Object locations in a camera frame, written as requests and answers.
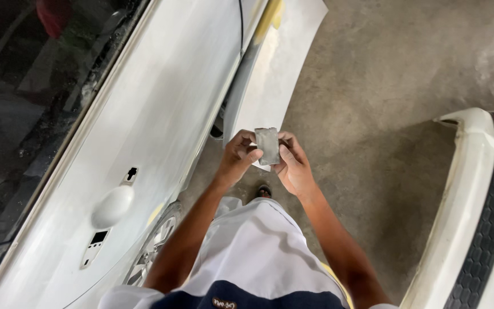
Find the person's right hand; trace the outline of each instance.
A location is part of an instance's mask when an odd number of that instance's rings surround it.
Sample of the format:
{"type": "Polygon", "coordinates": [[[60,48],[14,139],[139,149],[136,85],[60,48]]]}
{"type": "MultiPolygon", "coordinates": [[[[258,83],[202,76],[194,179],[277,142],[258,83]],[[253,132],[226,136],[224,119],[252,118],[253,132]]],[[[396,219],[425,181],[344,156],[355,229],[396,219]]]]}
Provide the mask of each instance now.
{"type": "Polygon", "coordinates": [[[296,196],[310,193],[317,185],[306,154],[296,136],[281,131],[278,133],[278,139],[281,159],[278,164],[272,165],[272,168],[290,193],[296,196]]]}

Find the white car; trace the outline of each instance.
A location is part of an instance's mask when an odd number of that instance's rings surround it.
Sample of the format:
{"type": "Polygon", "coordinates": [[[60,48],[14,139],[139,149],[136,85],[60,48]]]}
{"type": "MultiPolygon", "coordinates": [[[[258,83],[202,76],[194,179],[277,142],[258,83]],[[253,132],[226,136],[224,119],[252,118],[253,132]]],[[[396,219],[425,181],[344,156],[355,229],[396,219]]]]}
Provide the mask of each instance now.
{"type": "Polygon", "coordinates": [[[215,135],[257,125],[242,109],[260,96],[279,127],[325,13],[321,0],[0,0],[0,309],[96,308],[141,284],[223,101],[215,135]]]}
{"type": "Polygon", "coordinates": [[[494,309],[494,112],[436,119],[457,129],[443,200],[401,308],[494,309]]]}

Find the concrete floor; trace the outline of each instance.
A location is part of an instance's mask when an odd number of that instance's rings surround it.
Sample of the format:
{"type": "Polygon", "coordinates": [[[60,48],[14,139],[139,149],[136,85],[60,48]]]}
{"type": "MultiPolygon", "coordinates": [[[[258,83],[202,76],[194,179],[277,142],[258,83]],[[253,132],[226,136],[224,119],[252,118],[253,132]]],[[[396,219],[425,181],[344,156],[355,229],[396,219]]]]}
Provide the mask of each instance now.
{"type": "MultiPolygon", "coordinates": [[[[494,109],[494,1],[326,0],[283,130],[297,135],[317,183],[399,304],[439,206],[455,132],[430,122],[494,109]]],[[[218,166],[209,139],[187,191],[191,207],[218,166]]],[[[325,260],[298,200],[251,167],[229,192],[248,202],[261,183],[325,260]]]]}

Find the rear bumper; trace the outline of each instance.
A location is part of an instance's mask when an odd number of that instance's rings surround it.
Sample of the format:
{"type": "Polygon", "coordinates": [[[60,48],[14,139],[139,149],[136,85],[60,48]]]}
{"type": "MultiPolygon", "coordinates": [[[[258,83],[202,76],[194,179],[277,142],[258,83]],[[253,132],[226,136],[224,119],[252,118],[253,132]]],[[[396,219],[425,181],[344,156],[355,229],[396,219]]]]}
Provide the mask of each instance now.
{"type": "Polygon", "coordinates": [[[457,127],[443,200],[402,308],[494,307],[494,121],[472,108],[457,127]]]}

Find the car door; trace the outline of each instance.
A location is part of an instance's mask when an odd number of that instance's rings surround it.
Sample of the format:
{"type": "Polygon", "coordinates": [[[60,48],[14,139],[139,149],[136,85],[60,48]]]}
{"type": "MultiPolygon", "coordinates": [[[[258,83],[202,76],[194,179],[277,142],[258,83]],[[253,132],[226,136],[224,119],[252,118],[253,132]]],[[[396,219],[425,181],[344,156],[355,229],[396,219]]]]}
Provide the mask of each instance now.
{"type": "Polygon", "coordinates": [[[0,308],[64,308],[141,243],[205,142],[241,27],[237,0],[147,5],[0,267],[0,308]]]}

